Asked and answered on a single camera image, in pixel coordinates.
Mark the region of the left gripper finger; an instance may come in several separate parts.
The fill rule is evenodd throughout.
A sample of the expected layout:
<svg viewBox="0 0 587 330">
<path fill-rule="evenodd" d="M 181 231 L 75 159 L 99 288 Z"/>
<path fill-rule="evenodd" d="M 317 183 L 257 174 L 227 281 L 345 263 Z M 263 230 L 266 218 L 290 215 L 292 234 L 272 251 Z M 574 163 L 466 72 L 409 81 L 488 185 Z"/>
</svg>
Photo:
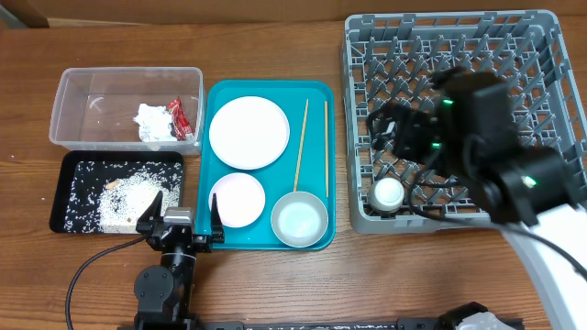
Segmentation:
<svg viewBox="0 0 587 330">
<path fill-rule="evenodd" d="M 215 244 L 225 243 L 225 232 L 221 221 L 221 217 L 217 207 L 216 193 L 212 194 L 211 204 L 211 229 L 212 229 L 212 242 Z"/>
<path fill-rule="evenodd" d="M 159 191 L 146 211 L 138 218 L 136 231 L 140 234 L 151 234 L 154 226 L 161 220 L 163 192 Z"/>
</svg>

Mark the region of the white cup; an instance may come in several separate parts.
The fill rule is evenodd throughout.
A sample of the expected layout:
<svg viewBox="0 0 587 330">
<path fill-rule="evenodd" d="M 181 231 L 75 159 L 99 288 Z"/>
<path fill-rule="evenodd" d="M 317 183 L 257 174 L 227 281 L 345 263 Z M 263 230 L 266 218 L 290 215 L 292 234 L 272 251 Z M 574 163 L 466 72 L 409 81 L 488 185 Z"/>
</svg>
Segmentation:
<svg viewBox="0 0 587 330">
<path fill-rule="evenodd" d="M 368 192 L 368 203 L 378 212 L 394 213 L 404 202 L 404 186 L 394 178 L 376 181 Z"/>
</svg>

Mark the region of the grey bowl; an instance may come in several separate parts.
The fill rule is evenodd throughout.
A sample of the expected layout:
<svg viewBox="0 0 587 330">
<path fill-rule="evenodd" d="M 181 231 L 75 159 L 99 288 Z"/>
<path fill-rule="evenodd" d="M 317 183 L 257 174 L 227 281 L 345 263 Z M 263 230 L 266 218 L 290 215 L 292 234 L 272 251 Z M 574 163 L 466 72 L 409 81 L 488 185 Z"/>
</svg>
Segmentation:
<svg viewBox="0 0 587 330">
<path fill-rule="evenodd" d="M 271 229 L 290 248 L 309 248 L 326 233 L 329 220 L 323 202 L 310 192 L 289 192 L 271 211 Z"/>
</svg>

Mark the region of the wooden chopstick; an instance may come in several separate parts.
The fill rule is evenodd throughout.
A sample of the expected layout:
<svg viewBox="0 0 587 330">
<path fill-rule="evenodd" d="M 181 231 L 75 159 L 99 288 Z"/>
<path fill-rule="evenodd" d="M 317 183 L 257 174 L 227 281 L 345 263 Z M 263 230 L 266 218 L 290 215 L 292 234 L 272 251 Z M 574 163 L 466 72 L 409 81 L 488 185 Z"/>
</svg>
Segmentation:
<svg viewBox="0 0 587 330">
<path fill-rule="evenodd" d="M 303 157 L 303 150 L 304 150 L 304 143 L 305 143 L 305 131 L 306 131 L 306 123 L 307 123 L 307 116 L 308 116 L 308 108 L 309 108 L 309 99 L 305 101 L 305 111 L 304 111 L 304 118 L 302 123 L 302 129 L 300 134 L 300 143 L 298 149 L 298 156 L 296 162 L 296 171 L 294 176 L 294 184 L 293 184 L 293 191 L 296 192 L 298 190 L 298 183 L 299 183 L 299 176 L 300 176 L 300 169 Z"/>
<path fill-rule="evenodd" d="M 325 190 L 329 196 L 329 146 L 328 146 L 328 101 L 324 102 L 324 142 L 325 142 Z"/>
</svg>

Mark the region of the red snack wrapper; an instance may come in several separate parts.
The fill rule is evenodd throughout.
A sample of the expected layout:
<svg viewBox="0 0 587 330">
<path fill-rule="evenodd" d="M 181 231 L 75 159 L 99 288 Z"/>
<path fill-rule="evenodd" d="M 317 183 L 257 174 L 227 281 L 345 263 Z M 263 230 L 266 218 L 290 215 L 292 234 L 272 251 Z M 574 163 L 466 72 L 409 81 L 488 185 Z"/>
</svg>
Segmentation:
<svg viewBox="0 0 587 330">
<path fill-rule="evenodd" d="M 194 136 L 190 123 L 183 111 L 183 103 L 180 97 L 177 97 L 167 106 L 168 113 L 172 116 L 172 128 L 174 136 L 184 141 Z"/>
</svg>

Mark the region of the white napkin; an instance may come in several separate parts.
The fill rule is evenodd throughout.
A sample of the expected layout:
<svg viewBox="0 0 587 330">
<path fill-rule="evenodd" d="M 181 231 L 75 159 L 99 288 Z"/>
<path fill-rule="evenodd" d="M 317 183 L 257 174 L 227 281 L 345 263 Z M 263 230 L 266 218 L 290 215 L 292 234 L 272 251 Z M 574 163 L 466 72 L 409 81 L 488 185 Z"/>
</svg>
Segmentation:
<svg viewBox="0 0 587 330">
<path fill-rule="evenodd" d="M 133 121 L 138 124 L 138 136 L 143 142 L 177 140 L 172 133 L 172 115 L 165 106 L 140 104 Z"/>
</svg>

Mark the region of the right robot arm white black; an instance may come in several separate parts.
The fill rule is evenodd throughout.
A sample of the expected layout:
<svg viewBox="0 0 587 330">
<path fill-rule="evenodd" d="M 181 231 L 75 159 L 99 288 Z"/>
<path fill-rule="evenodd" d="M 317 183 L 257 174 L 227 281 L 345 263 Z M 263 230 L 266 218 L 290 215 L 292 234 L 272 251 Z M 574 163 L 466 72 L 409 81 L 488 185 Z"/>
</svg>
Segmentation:
<svg viewBox="0 0 587 330">
<path fill-rule="evenodd" d="M 522 260 L 555 329 L 586 326 L 586 199 L 553 148 L 525 146 L 506 82 L 460 67 L 435 72 L 440 94 L 423 112 L 394 101 L 368 115 L 375 149 L 467 189 Z"/>
</svg>

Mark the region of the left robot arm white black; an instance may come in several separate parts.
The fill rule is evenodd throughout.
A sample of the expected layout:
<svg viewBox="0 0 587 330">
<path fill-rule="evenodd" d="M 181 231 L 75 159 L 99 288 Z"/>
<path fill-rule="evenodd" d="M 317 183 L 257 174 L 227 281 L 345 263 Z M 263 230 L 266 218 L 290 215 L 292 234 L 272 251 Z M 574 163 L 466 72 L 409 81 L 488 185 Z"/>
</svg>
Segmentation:
<svg viewBox="0 0 587 330">
<path fill-rule="evenodd" d="M 158 192 L 136 224 L 136 230 L 146 236 L 148 245 L 161 253 L 161 262 L 145 268 L 135 280 L 138 312 L 134 327 L 204 329 L 205 324 L 190 312 L 190 302 L 196 255 L 210 253 L 215 243 L 225 241 L 216 199 L 212 200 L 210 235 L 196 232 L 194 209 L 169 207 L 162 211 L 161 208 L 162 193 Z"/>
</svg>

